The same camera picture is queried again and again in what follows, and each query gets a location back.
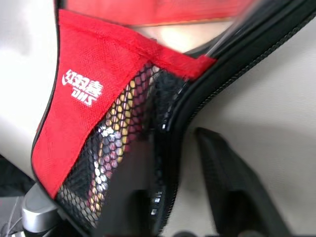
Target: white printed logo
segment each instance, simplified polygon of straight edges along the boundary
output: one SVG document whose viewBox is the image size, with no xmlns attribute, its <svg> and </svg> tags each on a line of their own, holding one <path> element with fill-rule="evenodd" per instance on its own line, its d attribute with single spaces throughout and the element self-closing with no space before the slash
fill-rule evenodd
<svg viewBox="0 0 316 237">
<path fill-rule="evenodd" d="M 70 69 L 63 75 L 61 82 L 63 85 L 72 85 L 73 92 L 71 96 L 87 106 L 91 106 L 92 101 L 98 99 L 103 88 L 103 85 L 101 85 L 100 82 L 85 78 Z"/>
</svg>

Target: mesh netting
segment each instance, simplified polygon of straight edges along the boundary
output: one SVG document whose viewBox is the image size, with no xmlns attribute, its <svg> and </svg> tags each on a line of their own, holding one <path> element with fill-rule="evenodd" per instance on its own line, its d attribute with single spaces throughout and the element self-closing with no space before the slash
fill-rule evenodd
<svg viewBox="0 0 316 237">
<path fill-rule="evenodd" d="M 154 132 L 164 130 L 185 85 L 182 79 L 147 64 L 93 129 L 56 197 L 56 201 L 86 231 L 96 227 L 111 176 L 128 153 L 131 141 L 149 129 Z M 158 143 L 155 142 L 156 195 L 152 201 L 153 218 L 157 214 L 163 186 L 159 155 L 163 144 Z"/>
</svg>

